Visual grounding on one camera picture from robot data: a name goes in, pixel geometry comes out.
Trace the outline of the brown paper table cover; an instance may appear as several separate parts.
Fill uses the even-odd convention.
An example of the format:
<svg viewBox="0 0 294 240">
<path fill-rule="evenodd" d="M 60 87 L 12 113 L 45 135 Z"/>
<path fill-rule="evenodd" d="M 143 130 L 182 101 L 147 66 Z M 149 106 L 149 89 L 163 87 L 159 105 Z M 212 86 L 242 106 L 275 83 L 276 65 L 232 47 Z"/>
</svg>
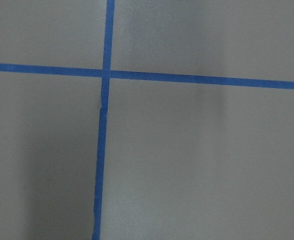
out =
<svg viewBox="0 0 294 240">
<path fill-rule="evenodd" d="M 0 240 L 294 240 L 294 0 L 0 0 Z"/>
</svg>

